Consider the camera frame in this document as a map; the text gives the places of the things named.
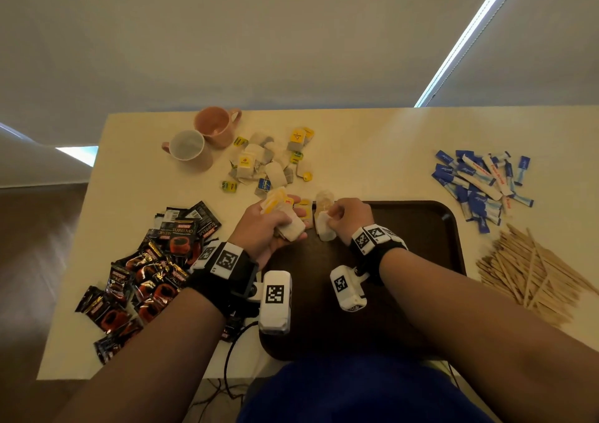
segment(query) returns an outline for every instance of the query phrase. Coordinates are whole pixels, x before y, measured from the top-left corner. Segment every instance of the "hand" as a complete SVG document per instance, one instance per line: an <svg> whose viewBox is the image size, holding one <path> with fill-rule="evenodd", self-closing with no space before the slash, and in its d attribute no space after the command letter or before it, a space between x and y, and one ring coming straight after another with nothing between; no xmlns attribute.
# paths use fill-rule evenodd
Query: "hand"
<svg viewBox="0 0 599 423"><path fill-rule="evenodd" d="M345 245L349 245L352 235L359 228L374 224L370 205L357 198L339 199L329 209L329 227L333 229Z"/></svg>
<svg viewBox="0 0 599 423"><path fill-rule="evenodd" d="M299 196L289 194L294 202L299 202ZM284 226L291 222L289 216L282 211L272 211L268 214L260 214L262 208L260 202L250 205L243 214L228 242L243 248L249 254L251 260L258 262L259 269L264 268L270 256L277 249L289 245L290 242L283 238L274 237L274 228ZM297 216L305 216L303 208L294 208ZM296 241L307 238L304 232Z"/></svg>

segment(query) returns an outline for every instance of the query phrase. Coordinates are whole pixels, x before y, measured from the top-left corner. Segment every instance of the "mug handle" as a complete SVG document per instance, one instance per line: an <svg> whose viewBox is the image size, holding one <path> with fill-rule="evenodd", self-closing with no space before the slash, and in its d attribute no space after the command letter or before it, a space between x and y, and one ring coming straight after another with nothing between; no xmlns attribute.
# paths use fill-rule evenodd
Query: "mug handle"
<svg viewBox="0 0 599 423"><path fill-rule="evenodd" d="M239 120L241 118L241 109L229 109L229 115L233 116L233 114L237 114L237 116L235 117L235 120L233 120L233 124L235 126L237 126L237 124L239 123Z"/></svg>

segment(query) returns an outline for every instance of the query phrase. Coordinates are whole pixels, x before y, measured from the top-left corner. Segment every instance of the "person's left hand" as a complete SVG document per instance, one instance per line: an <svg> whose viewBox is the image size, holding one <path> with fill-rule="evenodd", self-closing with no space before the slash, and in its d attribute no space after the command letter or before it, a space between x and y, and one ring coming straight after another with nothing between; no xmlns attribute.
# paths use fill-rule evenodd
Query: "person's left hand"
<svg viewBox="0 0 599 423"><path fill-rule="evenodd" d="M297 203L300 201L299 196L289 194L290 198ZM259 269L264 268L270 256L277 249L289 245L287 240L274 237L274 228L284 226L291 222L289 216L282 211L272 211L268 214L260 214L262 208L260 202L250 205L243 214L229 240L229 243L243 248L249 254L251 260L258 262ZM303 208L294 208L297 216L305 216ZM308 235L304 232L296 241L307 238Z"/></svg>

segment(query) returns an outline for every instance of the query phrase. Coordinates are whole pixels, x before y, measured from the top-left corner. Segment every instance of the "person's left arm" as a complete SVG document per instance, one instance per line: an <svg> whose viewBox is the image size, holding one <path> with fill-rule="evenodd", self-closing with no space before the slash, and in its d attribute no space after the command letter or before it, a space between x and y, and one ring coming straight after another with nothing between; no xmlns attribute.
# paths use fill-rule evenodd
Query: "person's left arm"
<svg viewBox="0 0 599 423"><path fill-rule="evenodd" d="M296 213L305 215L303 209ZM260 215L259 204L254 204L228 241L243 248L262 269L272 253L288 243L273 237L274 228L289 222L279 211ZM184 289L86 383L55 421L181 421L224 327L224 315L210 300Z"/></svg>

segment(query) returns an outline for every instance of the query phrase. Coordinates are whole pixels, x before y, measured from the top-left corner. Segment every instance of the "person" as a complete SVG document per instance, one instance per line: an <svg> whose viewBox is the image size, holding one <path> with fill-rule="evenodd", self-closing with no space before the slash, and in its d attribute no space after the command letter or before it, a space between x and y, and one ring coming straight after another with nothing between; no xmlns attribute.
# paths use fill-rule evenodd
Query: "person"
<svg viewBox="0 0 599 423"><path fill-rule="evenodd" d="M345 245L357 229L374 223L370 206L358 199L338 200L329 214ZM281 212L260 215L255 204L228 242L262 268L286 244L274 237L275 227L289 222ZM504 422L599 421L598 352L481 283L404 248L389 249L378 271L409 321ZM184 289L56 421L181 421L224 326L211 300ZM340 355L285 366L244 404L238 421L490 420L444 374L414 359Z"/></svg>

